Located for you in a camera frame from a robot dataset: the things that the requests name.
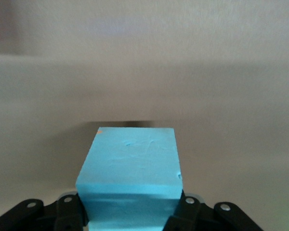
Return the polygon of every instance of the foam block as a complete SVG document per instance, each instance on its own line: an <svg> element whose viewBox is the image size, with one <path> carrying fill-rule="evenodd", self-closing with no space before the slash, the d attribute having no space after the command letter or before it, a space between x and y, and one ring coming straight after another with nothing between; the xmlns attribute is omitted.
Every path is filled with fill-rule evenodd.
<svg viewBox="0 0 289 231"><path fill-rule="evenodd" d="M183 183L172 128L99 128L76 188L91 231L161 231Z"/></svg>

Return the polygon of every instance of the foam block top surface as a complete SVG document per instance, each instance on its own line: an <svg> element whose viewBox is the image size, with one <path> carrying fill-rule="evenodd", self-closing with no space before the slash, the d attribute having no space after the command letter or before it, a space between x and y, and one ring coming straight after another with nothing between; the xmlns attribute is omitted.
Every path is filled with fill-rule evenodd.
<svg viewBox="0 0 289 231"><path fill-rule="evenodd" d="M128 193L180 198L183 184L174 130L99 128L76 187L83 197Z"/></svg>

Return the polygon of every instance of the metal screw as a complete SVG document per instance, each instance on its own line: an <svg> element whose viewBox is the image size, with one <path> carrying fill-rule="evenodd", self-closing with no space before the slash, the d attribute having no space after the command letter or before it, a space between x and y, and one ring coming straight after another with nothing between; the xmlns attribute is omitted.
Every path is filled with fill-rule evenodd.
<svg viewBox="0 0 289 231"><path fill-rule="evenodd" d="M221 209L224 211L230 211L231 208L229 207L229 205L221 204Z"/></svg>
<svg viewBox="0 0 289 231"><path fill-rule="evenodd" d="M37 203L31 202L31 203L29 203L29 204L27 205L27 208L32 208L32 207L34 207L34 206L36 206L36 205L37 205Z"/></svg>
<svg viewBox="0 0 289 231"><path fill-rule="evenodd" d="M64 199L64 202L70 202L72 200L72 197L67 197L66 199Z"/></svg>
<svg viewBox="0 0 289 231"><path fill-rule="evenodd" d="M193 203L195 203L194 199L191 198L191 197L187 197L187 198L185 199L185 201L186 201L186 203L188 203L188 204L193 204Z"/></svg>

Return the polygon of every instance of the white wall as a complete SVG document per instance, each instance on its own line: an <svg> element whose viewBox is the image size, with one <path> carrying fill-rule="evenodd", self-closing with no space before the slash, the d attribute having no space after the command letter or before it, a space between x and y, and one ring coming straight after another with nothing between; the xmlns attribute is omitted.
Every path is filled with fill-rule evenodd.
<svg viewBox="0 0 289 231"><path fill-rule="evenodd" d="M125 120L176 129L186 192L289 231L289 1L0 1L0 214Z"/></svg>

